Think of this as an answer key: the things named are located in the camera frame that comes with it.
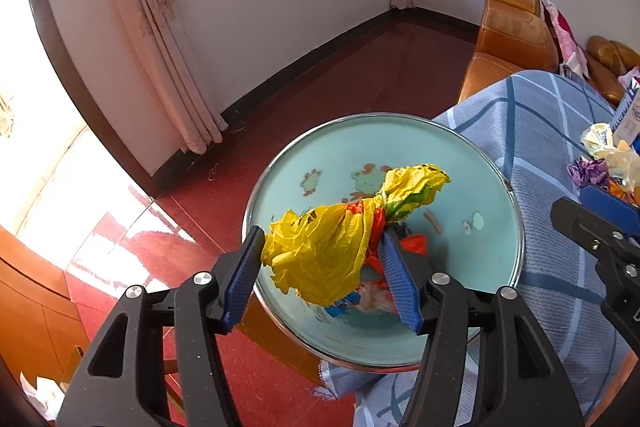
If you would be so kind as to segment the orange snack wrapper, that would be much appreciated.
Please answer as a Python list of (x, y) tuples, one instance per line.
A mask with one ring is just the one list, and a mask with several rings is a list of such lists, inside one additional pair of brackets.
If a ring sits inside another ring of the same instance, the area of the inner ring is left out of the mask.
[(615, 180), (611, 179), (608, 181), (608, 191), (619, 200), (626, 202), (626, 204), (639, 207), (639, 196), (640, 191), (638, 187), (634, 188), (632, 191), (626, 191), (623, 185), (620, 185)]

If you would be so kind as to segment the purple wrapper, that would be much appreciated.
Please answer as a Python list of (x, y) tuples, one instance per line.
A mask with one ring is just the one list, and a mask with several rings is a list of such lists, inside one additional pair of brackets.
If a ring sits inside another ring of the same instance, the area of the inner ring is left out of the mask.
[(605, 192), (610, 188), (610, 174), (603, 158), (579, 157), (567, 166), (567, 172), (578, 188), (595, 186)]

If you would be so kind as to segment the pale yellow plastic wrapper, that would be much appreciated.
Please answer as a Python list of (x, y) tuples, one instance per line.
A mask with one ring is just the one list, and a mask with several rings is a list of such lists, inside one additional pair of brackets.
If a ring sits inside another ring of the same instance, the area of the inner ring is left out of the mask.
[(605, 150), (614, 150), (615, 148), (611, 126), (604, 122), (592, 124), (582, 132), (580, 142), (582, 142), (587, 153), (593, 158), (596, 158)]

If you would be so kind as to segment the small red wrapper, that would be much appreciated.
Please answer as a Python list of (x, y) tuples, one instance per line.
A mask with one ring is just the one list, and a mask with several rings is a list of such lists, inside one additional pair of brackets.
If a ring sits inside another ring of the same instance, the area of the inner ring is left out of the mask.
[[(422, 234), (411, 234), (399, 239), (399, 244), (405, 251), (417, 254), (426, 258), (428, 255), (428, 242), (427, 237)], [(382, 251), (383, 241), (378, 242), (378, 246), (375, 249), (370, 248), (367, 253), (366, 261), (364, 265), (373, 269), (378, 274), (383, 274), (383, 265), (380, 259), (380, 252)]]

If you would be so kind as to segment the yellow plastic bag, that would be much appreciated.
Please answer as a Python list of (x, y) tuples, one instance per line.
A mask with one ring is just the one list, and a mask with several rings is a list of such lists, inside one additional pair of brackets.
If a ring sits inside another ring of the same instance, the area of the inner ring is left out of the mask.
[(295, 289), (306, 303), (328, 307), (356, 291), (365, 265), (382, 270), (378, 242), (387, 225), (434, 202), (450, 182), (432, 164), (386, 171), (377, 192), (296, 215), (288, 210), (269, 225), (260, 261), (281, 293)]

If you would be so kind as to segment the yellow sponge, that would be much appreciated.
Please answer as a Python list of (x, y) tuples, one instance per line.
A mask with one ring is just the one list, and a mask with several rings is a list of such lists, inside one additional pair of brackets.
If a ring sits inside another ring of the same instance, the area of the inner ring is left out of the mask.
[(620, 185), (627, 193), (632, 193), (639, 187), (639, 155), (624, 140), (620, 140), (614, 150), (608, 152), (605, 158), (610, 175), (620, 181)]

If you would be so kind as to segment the white plastic bag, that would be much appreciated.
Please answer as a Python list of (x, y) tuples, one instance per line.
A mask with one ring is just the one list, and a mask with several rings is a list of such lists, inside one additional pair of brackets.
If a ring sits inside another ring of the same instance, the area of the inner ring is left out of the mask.
[(395, 306), (390, 290), (387, 287), (378, 286), (375, 281), (362, 282), (358, 286), (356, 293), (359, 296), (359, 301), (358, 303), (356, 303), (356, 308), (359, 309), (362, 313), (397, 313), (397, 308)]

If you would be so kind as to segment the light blue trash bin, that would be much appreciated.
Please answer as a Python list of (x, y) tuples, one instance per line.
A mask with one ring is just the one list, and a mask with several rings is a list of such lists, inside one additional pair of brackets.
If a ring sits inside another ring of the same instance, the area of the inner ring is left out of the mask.
[[(498, 167), (471, 141), (435, 121), (370, 113), (320, 124), (288, 144), (254, 186), (242, 229), (263, 230), (288, 211), (356, 202), (376, 193), (388, 168), (433, 164), (450, 182), (434, 202), (407, 219), (427, 239), (428, 260), (466, 288), (492, 294), (518, 283), (524, 225), (518, 203)], [(385, 311), (352, 309), (331, 317), (273, 285), (263, 267), (255, 295), (270, 319), (299, 346), (338, 366), (373, 373), (413, 371), (425, 337)]]

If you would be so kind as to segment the white milk carton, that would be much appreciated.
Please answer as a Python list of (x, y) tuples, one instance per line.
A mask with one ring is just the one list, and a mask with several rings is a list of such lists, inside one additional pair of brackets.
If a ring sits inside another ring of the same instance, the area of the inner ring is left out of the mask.
[(639, 141), (639, 80), (632, 77), (624, 96), (620, 100), (610, 124), (613, 141), (617, 145), (625, 141), (632, 148), (638, 148)]

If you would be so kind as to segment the blue plaid tablecloth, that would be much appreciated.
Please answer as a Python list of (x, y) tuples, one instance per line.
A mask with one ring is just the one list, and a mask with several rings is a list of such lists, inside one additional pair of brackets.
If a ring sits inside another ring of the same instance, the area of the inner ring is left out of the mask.
[[(587, 155), (582, 132), (612, 114), (602, 96), (585, 84), (526, 70), (442, 117), (450, 130), (495, 161), (513, 188), (525, 249), (520, 278), (510, 287), (526, 302), (560, 359), (582, 411), (581, 426), (634, 426), (639, 421), (637, 373), (613, 398), (604, 392), (616, 364), (634, 351), (601, 312), (605, 287), (596, 258), (555, 231), (550, 219), (557, 199), (577, 202), (582, 191), (567, 172), (573, 160)], [(472, 426), (478, 363), (480, 332), (469, 329), (461, 398), (451, 426)], [(376, 376), (323, 363), (321, 376), (331, 395), (355, 395), (356, 425), (405, 426), (401, 420), (419, 369)]]

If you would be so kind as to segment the wooden chair under bin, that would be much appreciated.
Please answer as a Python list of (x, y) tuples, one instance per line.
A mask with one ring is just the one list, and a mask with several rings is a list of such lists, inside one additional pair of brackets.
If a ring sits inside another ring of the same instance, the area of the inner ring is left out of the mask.
[(320, 386), (320, 359), (279, 329), (255, 295), (250, 296), (239, 330), (295, 373)]

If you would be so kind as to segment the brown leather sofa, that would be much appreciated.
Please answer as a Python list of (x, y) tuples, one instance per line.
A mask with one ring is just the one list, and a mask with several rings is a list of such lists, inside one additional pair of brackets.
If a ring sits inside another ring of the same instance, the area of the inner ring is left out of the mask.
[(621, 42), (591, 36), (587, 41), (586, 59), (591, 86), (616, 107), (624, 96), (618, 78), (639, 65), (639, 54)]

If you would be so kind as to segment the pink curtain left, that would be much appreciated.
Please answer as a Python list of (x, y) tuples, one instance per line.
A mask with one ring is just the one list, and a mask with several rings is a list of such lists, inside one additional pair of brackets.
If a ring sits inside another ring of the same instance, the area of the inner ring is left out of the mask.
[(228, 128), (198, 90), (201, 71), (177, 13), (178, 0), (114, 0), (132, 52), (160, 98), (181, 150), (198, 155)]

